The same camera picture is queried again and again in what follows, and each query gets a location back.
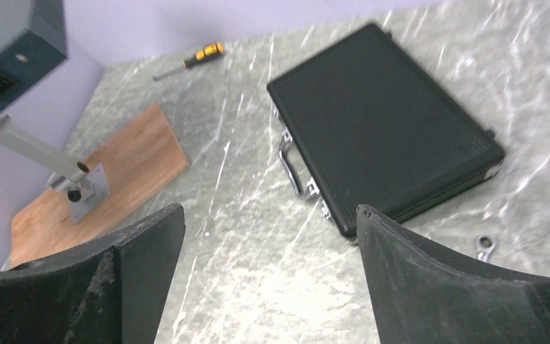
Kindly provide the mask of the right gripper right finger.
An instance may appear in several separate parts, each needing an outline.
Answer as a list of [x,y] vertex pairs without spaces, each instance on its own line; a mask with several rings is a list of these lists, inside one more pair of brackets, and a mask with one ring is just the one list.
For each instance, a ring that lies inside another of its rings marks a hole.
[[381,343],[550,343],[550,277],[466,256],[368,205],[357,241]]

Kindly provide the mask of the black poker chip case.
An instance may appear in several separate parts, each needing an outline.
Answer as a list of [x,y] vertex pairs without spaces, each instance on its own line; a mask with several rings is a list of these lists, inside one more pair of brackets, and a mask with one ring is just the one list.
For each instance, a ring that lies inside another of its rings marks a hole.
[[360,204],[402,223],[496,175],[506,155],[374,22],[266,88],[348,239]]

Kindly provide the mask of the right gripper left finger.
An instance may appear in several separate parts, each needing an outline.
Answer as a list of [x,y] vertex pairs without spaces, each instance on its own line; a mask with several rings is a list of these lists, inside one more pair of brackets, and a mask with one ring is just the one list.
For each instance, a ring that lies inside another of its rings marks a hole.
[[0,272],[0,343],[153,343],[184,236],[174,203]]

